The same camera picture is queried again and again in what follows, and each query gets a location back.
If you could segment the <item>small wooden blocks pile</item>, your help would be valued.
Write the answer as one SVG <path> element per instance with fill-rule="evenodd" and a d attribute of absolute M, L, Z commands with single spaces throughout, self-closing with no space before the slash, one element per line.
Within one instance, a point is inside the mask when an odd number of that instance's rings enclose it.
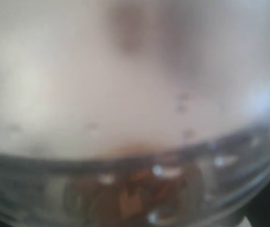
<path fill-rule="evenodd" d="M 180 227 L 202 203 L 203 181 L 195 165 L 121 175 L 82 176 L 64 189 L 63 207 L 80 227 Z"/>

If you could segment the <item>clear measuring glass jar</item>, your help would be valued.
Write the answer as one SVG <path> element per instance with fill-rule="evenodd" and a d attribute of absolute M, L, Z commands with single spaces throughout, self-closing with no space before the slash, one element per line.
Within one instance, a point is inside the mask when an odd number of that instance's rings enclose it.
<path fill-rule="evenodd" d="M 270 181 L 270 0 L 0 0 L 0 220 L 203 227 Z"/>

